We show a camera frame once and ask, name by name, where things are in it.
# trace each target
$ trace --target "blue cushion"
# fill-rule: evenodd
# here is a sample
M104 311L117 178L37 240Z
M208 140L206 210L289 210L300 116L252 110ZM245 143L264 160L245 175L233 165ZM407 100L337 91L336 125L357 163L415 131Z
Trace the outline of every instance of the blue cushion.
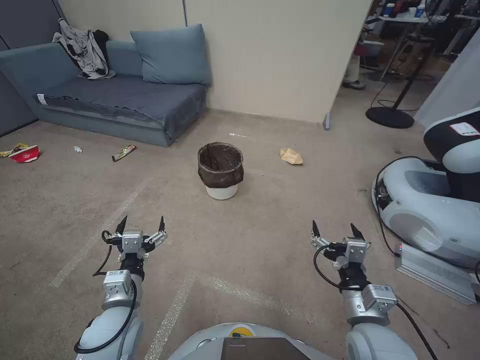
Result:
M130 34L143 60L143 80L164 84L211 84L201 24L164 31L130 31Z
M207 88L202 84L150 83L140 76L117 74L99 80L74 77L39 92L49 109L96 113L107 120L164 129L176 139L204 109Z

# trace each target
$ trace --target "red object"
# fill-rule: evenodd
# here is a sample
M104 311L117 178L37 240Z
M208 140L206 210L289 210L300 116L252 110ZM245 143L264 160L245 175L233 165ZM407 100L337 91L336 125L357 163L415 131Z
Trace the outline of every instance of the red object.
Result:
M400 13L402 10L402 5L404 4L404 0L399 0L396 2L395 7L393 8L393 11L396 12L397 14Z
M8 157L16 163L29 163L37 160L40 155L40 149L37 145L27 147L26 149L14 152Z

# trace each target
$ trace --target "white robot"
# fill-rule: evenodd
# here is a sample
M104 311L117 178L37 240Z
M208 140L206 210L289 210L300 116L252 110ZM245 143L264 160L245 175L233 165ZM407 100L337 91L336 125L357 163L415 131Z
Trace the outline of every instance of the white robot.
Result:
M137 309L142 300L144 259L166 238L163 216L158 232L152 236L142 231L125 231L127 217L115 233L107 230L103 240L110 245L108 255L94 274L105 275L103 281L103 313L94 318L74 346L76 360L132 360L142 334L143 322ZM371 284L365 275L363 261L370 243L352 225L353 237L343 242L328 242L320 236L313 222L311 244L317 249L313 264L317 272L343 297L346 321L352 330L346 334L345 345L350 360L417 360L413 350L393 330L388 312L395 306L411 321L430 352L437 359L410 314L398 303L387 285ZM112 247L120 251L119 270L101 272ZM338 270L338 284L326 278L317 266L319 254L333 261ZM286 333L252 323L224 323L201 330L189 337L170 357L170 360L237 360L288 359L333 360L330 356L294 339Z
M466 270L480 260L479 130L480 107L433 123L423 141L438 162L414 156L395 160L380 171L371 189L375 209L395 234ZM448 264L425 259L451 276Z

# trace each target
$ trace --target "carpet floor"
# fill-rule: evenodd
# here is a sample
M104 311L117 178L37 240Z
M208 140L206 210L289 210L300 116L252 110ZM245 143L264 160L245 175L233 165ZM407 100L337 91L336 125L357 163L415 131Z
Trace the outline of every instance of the carpet floor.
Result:
M480 307L395 271L381 240L370 198L377 171L400 156L431 156L420 125L398 130L367 120L379 89L372 83L365 92L342 89L330 131L321 123L208 110L170 148L46 122L0 138L0 150L23 142L42 151L29 164L0 159L1 357L71 358L75 341L101 312L102 279L91 276L108 250L101 231L113 231L128 215L127 229L149 234L163 215L168 239L144 266L137 359L166 359L194 332L239 321L346 359L341 295L312 264L313 219L331 241L349 236L354 223L372 242L368 279L392 286L414 309L439 359L479 359ZM395 98L398 89L388 87L383 98ZM425 98L415 89L409 96L405 106ZM234 144L244 156L244 181L225 201L210 198L197 174L197 151L213 141ZM138 149L112 162L128 144ZM282 161L285 147L300 152L304 164ZM117 268L115 253L107 269ZM326 259L319 267L338 279ZM398 309L390 320L418 358L428 359Z

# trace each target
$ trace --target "round base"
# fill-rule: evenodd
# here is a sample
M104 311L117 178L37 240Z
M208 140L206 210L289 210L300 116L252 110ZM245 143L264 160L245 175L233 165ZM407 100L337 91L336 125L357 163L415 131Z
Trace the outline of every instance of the round base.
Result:
M388 128L407 129L414 124L414 118L406 112L398 109L393 110L389 107L371 107L366 111L365 115L374 123Z
M237 193L239 185L235 184L225 188L213 188L205 186L205 188L208 195L210 195L212 198L217 200L227 200Z

